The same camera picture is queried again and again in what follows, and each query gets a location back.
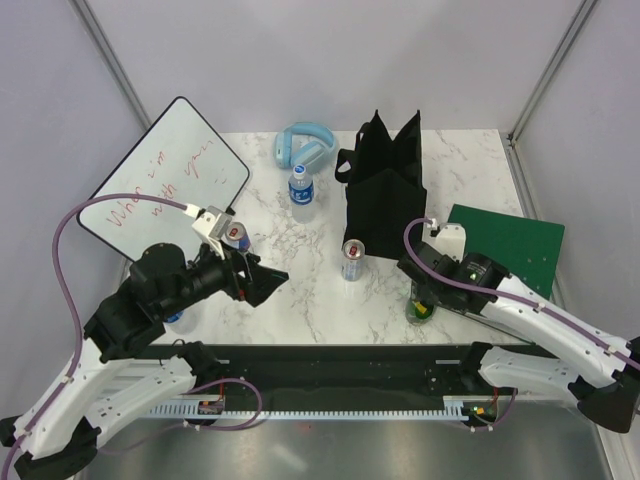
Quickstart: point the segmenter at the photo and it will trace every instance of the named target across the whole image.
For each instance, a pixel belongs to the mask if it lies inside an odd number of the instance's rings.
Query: wire
[[[591,340],[597,346],[603,348],[604,350],[612,352],[611,353],[612,356],[616,357],[618,360],[623,361],[624,363],[626,363],[630,367],[633,367],[633,368],[635,368],[636,370],[638,370],[640,372],[640,363],[636,362],[632,358],[629,358],[629,357],[623,355],[622,353],[617,351],[615,348],[613,348],[611,345],[609,345],[608,343],[603,341],[601,338],[599,338],[596,335],[592,334],[591,332],[586,330],[584,327],[582,327],[582,326],[580,326],[580,325],[578,325],[576,323],[573,323],[570,319],[568,319],[567,317],[565,317],[561,313],[558,313],[555,310],[550,309],[549,307],[541,306],[538,302],[534,302],[532,300],[529,300],[528,298],[521,297],[521,296],[515,295],[513,293],[501,292],[500,290],[494,290],[492,288],[477,287],[475,285],[469,285],[469,284],[466,284],[466,283],[457,282],[457,281],[451,280],[450,278],[447,278],[447,277],[445,277],[443,275],[440,275],[435,270],[429,268],[420,259],[420,257],[418,257],[418,255],[416,254],[415,250],[411,246],[411,242],[409,241],[409,234],[411,233],[411,230],[413,229],[413,227],[415,227],[416,225],[418,225],[420,223],[428,223],[428,224],[430,224],[430,223],[432,223],[432,221],[431,221],[430,218],[425,217],[425,218],[416,218],[415,220],[412,220],[411,222],[409,222],[409,225],[407,225],[407,227],[404,229],[404,246],[407,249],[407,253],[411,257],[411,259],[420,268],[422,268],[422,270],[424,270],[430,277],[435,278],[439,282],[442,282],[445,285],[449,285],[451,287],[459,288],[459,289],[462,289],[462,290],[467,290],[469,292],[482,293],[484,295],[491,295],[491,296],[498,296],[498,297],[508,298],[510,300],[514,300],[516,302],[522,303],[523,305],[526,305],[528,307],[535,308],[539,312],[546,313],[547,315],[549,315],[550,317],[556,319],[557,321],[559,321],[563,325],[575,330],[576,332],[578,332],[583,337]]]
[[[231,426],[216,426],[216,425],[191,425],[190,423],[183,421],[181,423],[174,423],[172,425],[169,425],[165,428],[161,428],[158,431],[152,433],[151,435],[144,437],[142,440],[138,440],[136,443],[129,445],[128,447],[125,447],[123,449],[120,450],[109,450],[108,448],[104,448],[102,447],[99,452],[104,454],[104,455],[109,455],[109,456],[117,456],[117,455],[123,455],[125,453],[128,453],[132,450],[135,450],[136,448],[144,445],[145,443],[147,443],[149,440],[153,440],[154,438],[159,437],[160,435],[164,434],[165,432],[168,432],[170,430],[175,430],[177,428],[193,428],[194,430],[213,430],[213,431],[226,431],[226,432],[230,432],[230,431],[238,431],[238,430],[244,430],[246,428],[249,428],[251,426],[253,426],[253,423],[258,419],[258,417],[260,416],[260,414],[262,413],[262,395],[260,394],[260,391],[255,387],[255,385],[253,385],[250,382],[247,382],[246,380],[242,380],[240,378],[223,378],[221,380],[216,380],[215,382],[210,382],[207,383],[205,385],[202,385],[201,387],[197,387],[197,388],[193,388],[191,390],[189,390],[188,392],[186,392],[184,395],[188,395],[191,393],[197,393],[197,392],[201,392],[202,390],[206,390],[208,388],[211,387],[215,387],[216,385],[224,385],[225,383],[236,383],[239,385],[242,385],[244,387],[249,388],[250,390],[253,391],[253,393],[256,395],[256,399],[258,400],[258,407],[256,408],[256,412],[253,414],[253,416],[247,420],[246,422],[243,422],[239,425],[231,425]]]
[[[173,343],[171,344],[171,346],[175,347],[178,342],[182,342],[182,346],[185,346],[187,344],[187,342],[185,342],[182,338],[176,338],[173,341]],[[162,359],[161,358],[158,359],[158,362],[160,362],[160,366],[161,367],[164,367],[164,365],[162,364]]]
[[[73,298],[71,297],[71,292],[69,291],[69,287],[67,286],[67,282],[62,273],[62,267],[60,266],[60,236],[62,235],[62,231],[64,230],[64,228],[67,226],[67,223],[69,223],[69,220],[71,220],[73,217],[75,217],[78,213],[80,213],[85,208],[91,205],[95,205],[96,203],[105,202],[107,200],[118,200],[118,199],[125,199],[125,198],[134,199],[134,200],[146,200],[154,203],[163,203],[165,205],[178,208],[180,210],[187,209],[186,205],[183,205],[182,203],[174,202],[173,200],[168,200],[165,198],[153,197],[151,195],[138,195],[135,193],[113,193],[113,194],[89,199],[86,202],[83,202],[80,205],[75,206],[73,209],[71,209],[71,211],[69,211],[69,213],[67,213],[62,218],[62,220],[60,220],[60,223],[58,224],[58,227],[56,228],[56,231],[53,234],[53,242],[51,244],[51,256],[53,258],[53,269],[56,273],[56,278],[58,279],[58,283],[60,284],[60,289],[62,290],[62,294],[64,295],[64,298],[67,302],[67,306],[71,311],[71,319],[73,320],[73,326],[74,326],[75,335],[76,335],[73,357],[71,357],[71,363],[69,365],[69,368],[67,369],[67,372],[65,373],[65,377],[67,378],[73,377],[73,374],[78,368],[78,363],[80,363],[80,356],[82,355],[82,323],[80,321],[80,315],[78,314],[76,305],[73,302]],[[63,382],[59,383],[58,386],[53,390],[51,395],[47,397],[47,399],[44,401],[42,406],[34,414],[31,420],[29,420],[29,422],[25,425],[24,431],[27,432],[26,434],[28,434],[28,432],[30,432],[33,429],[33,427],[38,423],[38,420],[42,418],[42,415],[44,415],[44,413],[49,409],[49,407],[53,404],[56,398],[60,396],[60,393],[62,393],[62,390],[64,390],[64,387],[66,385],[67,383],[63,383]],[[20,445],[22,445],[22,442],[25,439],[25,435],[20,435],[16,439],[13,447],[11,447],[11,449],[9,450],[9,453],[7,454],[7,458],[5,459],[4,464],[2,465],[1,480],[8,480],[9,468],[12,464],[13,457],[15,456],[18,449],[20,448]]]
[[[499,397],[500,390],[498,390],[498,387],[493,387],[493,398],[491,399],[491,404],[489,405],[489,407],[493,407],[494,405],[496,405],[498,403]]]
[[[482,418],[480,415],[478,415],[477,413],[473,414],[473,418],[475,418],[476,420],[478,420],[479,422],[484,423],[485,425],[491,425],[493,427],[494,422],[490,422],[489,420],[485,420],[484,418]]]
[[[509,400],[509,404],[507,405],[507,408],[505,409],[504,413],[502,414],[502,416],[498,417],[497,413],[496,413],[496,420],[491,423],[491,422],[487,422],[486,420],[476,417],[478,418],[478,420],[482,421],[483,423],[487,423],[486,426],[484,427],[468,427],[466,425],[459,425],[457,423],[448,423],[448,425],[455,427],[455,428],[462,428],[464,430],[470,430],[471,433],[475,433],[475,432],[491,432],[494,430],[495,427],[497,427],[498,425],[500,425],[502,422],[504,422],[509,415],[511,415],[511,412],[513,412],[513,405],[516,403],[516,396],[518,395],[518,389],[514,388],[513,392],[511,393],[511,399]]]

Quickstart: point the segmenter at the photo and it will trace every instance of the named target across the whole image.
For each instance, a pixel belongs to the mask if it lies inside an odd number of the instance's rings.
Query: table top
[[[290,280],[256,309],[214,295],[187,309],[157,343],[178,338],[212,344],[517,342],[443,309],[423,326],[410,325],[404,316],[410,281],[393,260],[367,257],[359,281],[343,280],[346,199],[333,166],[314,176],[316,215],[301,225],[291,217],[291,173],[277,168],[272,158],[275,133],[223,137],[251,169],[234,205],[235,218],[247,227],[262,264],[288,272]],[[336,132],[336,138],[353,148],[355,132]],[[429,216],[446,221],[454,203],[522,215],[496,130],[424,130],[422,158]]]

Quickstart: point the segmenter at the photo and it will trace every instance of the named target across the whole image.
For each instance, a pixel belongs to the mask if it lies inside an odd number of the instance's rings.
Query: small yellow object
[[[424,315],[427,312],[427,307],[422,305],[420,302],[415,302],[416,310],[420,312],[420,315]]]

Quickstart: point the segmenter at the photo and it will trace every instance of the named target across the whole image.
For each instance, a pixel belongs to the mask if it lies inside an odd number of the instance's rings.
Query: purple tube
[[[413,227],[415,227],[416,225],[420,224],[420,223],[428,223],[428,224],[430,224],[431,223],[431,219],[425,217],[425,218],[416,218],[415,220],[412,220],[409,223],[409,225],[407,225],[407,228],[404,229],[404,246],[407,249],[407,253],[409,253],[409,256],[411,257],[411,259],[420,268],[422,268],[422,270],[424,270],[429,276],[431,276],[432,278],[435,278],[439,282],[442,282],[442,283],[444,283],[446,285],[450,285],[452,287],[460,288],[462,290],[467,290],[469,292],[483,293],[485,295],[508,298],[510,300],[515,300],[516,302],[522,303],[523,305],[527,305],[528,307],[534,307],[534,308],[538,307],[538,302],[534,302],[532,300],[529,300],[528,298],[521,297],[519,295],[514,295],[513,293],[501,292],[499,290],[493,290],[491,288],[477,287],[475,285],[468,285],[466,283],[456,282],[455,280],[451,280],[451,279],[449,279],[447,277],[444,277],[444,276],[440,275],[438,272],[436,272],[436,271],[432,270],[431,268],[429,268],[422,260],[420,260],[420,257],[418,257],[416,252],[413,250],[413,248],[411,247],[411,242],[409,241],[409,233],[411,232],[411,229]],[[546,313],[550,317],[555,318],[556,320],[558,320],[563,325],[566,325],[567,327],[575,330],[576,332],[578,332],[583,337],[588,338],[589,340],[591,340],[597,346],[602,347],[604,350],[608,350],[609,347],[611,346],[608,343],[606,343],[605,341],[603,341],[601,338],[597,337],[596,335],[593,335],[588,330],[584,329],[580,325],[576,325],[575,323],[573,323],[571,320],[569,320],[564,315],[561,315],[561,314],[555,312],[554,310],[551,310],[550,308],[543,307],[543,308],[540,309],[540,311],[543,312],[543,313]],[[635,368],[636,370],[640,371],[640,363],[636,362],[635,360],[623,355],[622,353],[620,353],[618,351],[614,352],[613,356],[616,357],[619,360],[622,360],[627,365],[629,365],[629,366]]]
[[[190,393],[201,392],[202,390],[206,390],[208,388],[215,387],[216,385],[222,385],[223,383],[236,383],[236,384],[242,385],[242,386],[247,387],[250,390],[252,390],[253,393],[255,393],[255,395],[256,395],[256,399],[258,400],[258,407],[256,408],[256,412],[253,414],[253,416],[249,420],[247,420],[246,422],[243,422],[243,423],[241,423],[239,425],[230,425],[228,427],[222,427],[222,426],[216,426],[216,425],[210,425],[210,426],[200,425],[198,428],[200,430],[215,430],[215,431],[222,431],[222,432],[224,432],[224,431],[231,432],[231,431],[237,431],[237,430],[245,430],[245,429],[253,426],[254,422],[260,416],[260,413],[262,413],[262,395],[260,395],[260,392],[255,387],[255,385],[253,385],[250,382],[247,382],[246,380],[242,380],[240,378],[223,378],[221,380],[216,380],[215,382],[210,382],[210,383],[207,383],[206,385],[202,385],[200,387],[193,388],[193,389],[189,390],[188,392],[186,392],[185,395],[190,394]],[[128,452],[130,452],[132,450],[135,450],[136,448],[144,445],[149,440],[153,440],[154,438],[159,437],[160,435],[162,435],[165,432],[168,432],[170,430],[175,430],[177,428],[183,428],[183,427],[196,428],[195,425],[190,425],[190,424],[185,425],[184,423],[174,423],[172,425],[169,425],[167,427],[159,429],[158,431],[156,431],[156,432],[152,433],[151,435],[143,438],[142,440],[138,440],[136,443],[134,443],[132,445],[129,445],[128,447],[125,447],[125,448],[123,448],[121,450],[109,450],[109,449],[103,447],[99,451],[100,451],[100,453],[102,453],[104,455],[109,455],[109,456],[123,455],[125,453],[128,453]]]
[[[62,289],[62,294],[64,295],[65,300],[67,301],[67,305],[69,306],[69,310],[71,311],[71,319],[73,320],[73,326],[75,328],[76,341],[74,345],[73,357],[71,358],[71,364],[67,369],[66,376],[72,377],[78,368],[78,363],[80,362],[80,355],[82,354],[82,322],[80,321],[80,315],[78,314],[78,310],[76,309],[76,305],[73,302],[73,298],[71,297],[71,292],[69,291],[69,287],[67,286],[67,282],[64,279],[64,275],[62,273],[62,267],[60,266],[60,236],[62,235],[62,231],[64,227],[69,223],[74,216],[84,210],[86,207],[91,205],[95,205],[96,203],[104,202],[107,200],[119,200],[119,199],[134,199],[134,200],[147,200],[149,202],[155,203],[163,203],[165,205],[169,205],[171,207],[176,207],[180,210],[186,210],[187,206],[182,203],[174,202],[173,200],[167,200],[164,198],[153,197],[151,195],[138,195],[135,193],[113,193],[110,195],[104,195],[102,197],[96,197],[87,200],[86,202],[81,203],[74,207],[69,213],[67,213],[60,223],[58,224],[58,228],[56,228],[55,233],[53,234],[53,242],[51,244],[51,256],[53,257],[53,269],[56,272],[56,277],[58,279],[58,283],[60,284],[60,288]],[[35,413],[33,418],[25,425],[25,431],[30,431],[38,420],[42,418],[42,415],[47,411],[47,409],[51,406],[51,404],[55,401],[56,398],[60,395],[64,387],[65,383],[60,383],[55,390],[49,395],[49,397],[42,404],[42,407]],[[24,440],[24,436],[21,436],[16,439],[16,443],[9,450],[7,454],[7,458],[5,459],[4,465],[2,466],[2,480],[8,480],[9,476],[9,467],[13,460],[13,457],[17,453],[20,445]]]

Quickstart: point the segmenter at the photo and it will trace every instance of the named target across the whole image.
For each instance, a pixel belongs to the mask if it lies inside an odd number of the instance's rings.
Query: light blue headphones
[[[292,154],[291,142],[294,135],[310,135],[320,142],[312,140]],[[304,165],[310,173],[318,172],[329,163],[338,151],[338,142],[331,130],[317,123],[294,123],[276,135],[273,156],[280,168],[292,168]]]

